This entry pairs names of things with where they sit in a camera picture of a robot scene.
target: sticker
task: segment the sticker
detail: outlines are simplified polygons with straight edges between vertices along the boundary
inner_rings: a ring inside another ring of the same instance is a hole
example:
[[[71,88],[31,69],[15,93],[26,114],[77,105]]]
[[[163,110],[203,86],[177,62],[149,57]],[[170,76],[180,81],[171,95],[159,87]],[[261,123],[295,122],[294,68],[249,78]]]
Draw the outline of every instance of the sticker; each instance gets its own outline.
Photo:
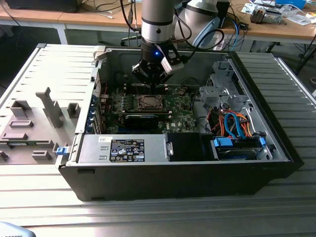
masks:
[[[27,146],[28,144],[26,143],[8,143],[10,146]]]
[[[144,162],[143,139],[112,140],[110,162]]]
[[[118,153],[118,149],[112,149],[112,150],[111,150],[111,154],[112,154],[112,155],[116,155],[117,153]]]
[[[98,142],[111,142],[113,137],[99,137]]]
[[[126,154],[126,149],[119,149],[119,150],[118,150],[118,153],[119,153],[120,155],[124,155],[124,154]]]

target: blue latch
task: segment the blue latch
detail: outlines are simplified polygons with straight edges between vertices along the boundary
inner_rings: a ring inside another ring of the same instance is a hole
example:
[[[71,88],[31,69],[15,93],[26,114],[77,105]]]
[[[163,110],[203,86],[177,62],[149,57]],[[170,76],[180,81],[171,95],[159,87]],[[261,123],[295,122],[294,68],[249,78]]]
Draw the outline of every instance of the blue latch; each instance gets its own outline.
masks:
[[[263,138],[263,137],[260,137],[259,138],[259,141],[261,143],[262,146],[265,146],[266,145],[266,140]]]
[[[214,146],[215,147],[232,147],[233,142],[230,138],[227,138],[227,137],[216,137],[214,139]]]
[[[59,147],[56,150],[56,155],[58,156],[68,155],[69,154],[68,150],[69,150],[69,147]]]

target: blue box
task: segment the blue box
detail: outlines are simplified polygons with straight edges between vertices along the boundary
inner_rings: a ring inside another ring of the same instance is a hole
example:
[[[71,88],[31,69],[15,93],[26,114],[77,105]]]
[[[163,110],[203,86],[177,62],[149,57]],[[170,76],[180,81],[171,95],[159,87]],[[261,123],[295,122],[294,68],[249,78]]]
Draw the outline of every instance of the blue box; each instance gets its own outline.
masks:
[[[303,9],[305,6],[306,0],[276,0],[276,4],[284,5],[284,4],[291,4],[299,9]]]

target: floor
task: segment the floor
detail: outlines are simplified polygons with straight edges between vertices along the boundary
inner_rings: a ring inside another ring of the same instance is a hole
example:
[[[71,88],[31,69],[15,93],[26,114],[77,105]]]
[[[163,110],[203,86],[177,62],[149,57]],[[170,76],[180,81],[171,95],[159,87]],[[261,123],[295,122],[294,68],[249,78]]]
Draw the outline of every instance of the floor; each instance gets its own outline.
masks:
[[[0,95],[4,93],[5,87],[10,85],[37,42],[59,43],[57,32],[54,29],[40,28],[39,30],[39,28],[31,27],[14,27],[12,31],[13,37],[0,38]],[[119,39],[124,37],[127,37],[127,33],[101,32],[97,37],[97,33],[92,31],[67,31],[70,44],[96,45],[100,44],[98,41],[103,40],[107,45],[113,46],[119,45]],[[300,61],[298,57],[300,53],[292,43],[276,45],[272,50],[272,54],[281,57],[292,70],[296,69]],[[298,76],[311,92],[314,91],[314,88],[310,84],[310,78],[316,77],[315,65],[316,58],[310,60]]]

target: paper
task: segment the paper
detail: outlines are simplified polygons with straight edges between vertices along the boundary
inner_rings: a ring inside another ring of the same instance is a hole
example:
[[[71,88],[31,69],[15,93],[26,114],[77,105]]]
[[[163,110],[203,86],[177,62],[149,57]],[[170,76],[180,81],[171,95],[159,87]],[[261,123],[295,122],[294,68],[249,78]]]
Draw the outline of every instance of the paper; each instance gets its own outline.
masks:
[[[316,5],[316,2],[311,1],[311,0],[307,0],[306,2],[307,2],[308,4],[310,4],[310,5]]]
[[[314,24],[316,23],[316,14],[315,13],[307,13],[306,17],[310,19],[311,23]]]
[[[295,15],[287,18],[288,20],[300,24],[301,26],[305,26],[311,23],[311,20],[305,16]]]
[[[245,6],[241,10],[241,12],[242,13],[252,14],[253,10],[255,9],[255,6],[259,6],[260,8],[269,9],[269,7],[266,7],[266,6],[261,6],[261,5],[252,4],[252,3],[245,3]]]
[[[256,0],[254,4],[275,6],[276,2],[274,2],[273,0]]]

